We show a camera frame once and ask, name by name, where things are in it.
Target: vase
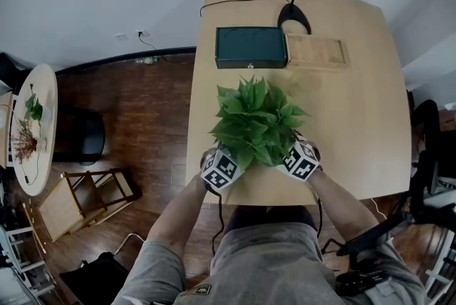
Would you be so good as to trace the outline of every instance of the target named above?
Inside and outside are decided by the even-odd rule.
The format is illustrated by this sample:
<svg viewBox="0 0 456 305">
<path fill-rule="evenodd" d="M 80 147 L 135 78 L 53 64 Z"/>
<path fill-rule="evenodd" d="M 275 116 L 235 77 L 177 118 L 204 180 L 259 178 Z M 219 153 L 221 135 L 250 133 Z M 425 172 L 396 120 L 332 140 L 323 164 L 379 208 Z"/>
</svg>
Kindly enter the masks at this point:
<svg viewBox="0 0 456 305">
<path fill-rule="evenodd" d="M 43 106 L 43 112 L 41 113 L 40 124 L 41 126 L 46 126 L 52 118 L 52 111 L 50 108 Z"/>
<path fill-rule="evenodd" d="M 46 138 L 42 137 L 35 137 L 36 139 L 36 148 L 35 152 L 45 152 L 46 151 L 46 146 L 48 142 L 46 141 Z"/>
</svg>

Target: baseboard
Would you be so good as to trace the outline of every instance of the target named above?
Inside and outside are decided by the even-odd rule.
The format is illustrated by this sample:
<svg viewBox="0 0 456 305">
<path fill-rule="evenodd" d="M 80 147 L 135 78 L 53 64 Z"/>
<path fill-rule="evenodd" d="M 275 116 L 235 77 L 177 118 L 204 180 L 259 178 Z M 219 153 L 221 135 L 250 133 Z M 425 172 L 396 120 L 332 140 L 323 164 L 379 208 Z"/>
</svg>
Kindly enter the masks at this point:
<svg viewBox="0 0 456 305">
<path fill-rule="evenodd" d="M 156 57 L 156 56 L 172 56 L 172 55 L 176 55 L 176 54 L 191 54 L 191 53 L 196 53 L 196 51 L 197 51 L 196 46 L 159 49 L 157 51 L 138 51 L 136 53 L 123 54 L 121 56 L 100 59 L 99 61 L 78 64 L 77 66 L 62 69 L 62 70 L 56 72 L 56 75 L 59 76 L 59 75 L 63 75 L 66 73 L 82 71 L 83 69 L 102 66 L 103 64 L 115 63 L 115 62 L 120 62 L 120 61 L 128 61 L 129 59 Z"/>
</svg>

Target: person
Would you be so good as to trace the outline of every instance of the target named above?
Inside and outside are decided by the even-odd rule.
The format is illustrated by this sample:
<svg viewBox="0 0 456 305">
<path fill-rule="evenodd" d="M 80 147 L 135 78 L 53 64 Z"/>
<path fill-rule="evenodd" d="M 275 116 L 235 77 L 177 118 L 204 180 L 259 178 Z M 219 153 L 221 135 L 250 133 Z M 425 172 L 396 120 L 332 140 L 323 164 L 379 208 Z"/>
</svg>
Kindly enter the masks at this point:
<svg viewBox="0 0 456 305">
<path fill-rule="evenodd" d="M 378 224 L 367 207 L 322 170 L 308 183 L 344 240 Z M 304 207 L 236 208 L 212 259 L 210 276 L 185 291 L 182 258 L 206 193 L 197 174 L 169 203 L 150 229 L 113 305 L 426 302 L 422 284 L 390 241 L 368 254 L 380 260 L 378 269 L 388 280 L 353 296 L 339 296 L 336 276 L 323 264 L 315 225 Z"/>
</svg>

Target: lamp base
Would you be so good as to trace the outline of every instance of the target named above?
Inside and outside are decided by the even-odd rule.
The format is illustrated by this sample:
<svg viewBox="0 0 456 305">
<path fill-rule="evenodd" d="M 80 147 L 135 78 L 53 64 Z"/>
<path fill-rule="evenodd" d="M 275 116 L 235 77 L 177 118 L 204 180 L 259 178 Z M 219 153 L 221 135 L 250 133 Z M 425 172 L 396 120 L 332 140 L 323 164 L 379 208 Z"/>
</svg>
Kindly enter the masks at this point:
<svg viewBox="0 0 456 305">
<path fill-rule="evenodd" d="M 312 34 L 311 24 L 309 24 L 306 15 L 304 15 L 298 6 L 286 4 L 280 11 L 279 18 L 277 19 L 277 27 L 280 28 L 287 20 L 298 21 L 306 28 L 308 35 Z"/>
</svg>

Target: gray shirt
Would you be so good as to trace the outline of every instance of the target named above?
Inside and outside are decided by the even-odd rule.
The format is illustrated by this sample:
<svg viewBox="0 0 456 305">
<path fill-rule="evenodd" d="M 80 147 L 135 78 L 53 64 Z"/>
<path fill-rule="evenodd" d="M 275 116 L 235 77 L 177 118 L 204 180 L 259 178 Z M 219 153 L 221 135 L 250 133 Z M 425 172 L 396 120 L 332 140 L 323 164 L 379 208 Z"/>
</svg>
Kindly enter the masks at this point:
<svg viewBox="0 0 456 305">
<path fill-rule="evenodd" d="M 167 246 L 146 241 L 114 305 L 143 304 L 424 304 L 426 295 L 391 244 L 376 249 L 390 279 L 347 298 L 323 264 L 315 230 L 307 224 L 263 224 L 226 234 L 210 276 L 185 289 L 181 259 Z"/>
</svg>

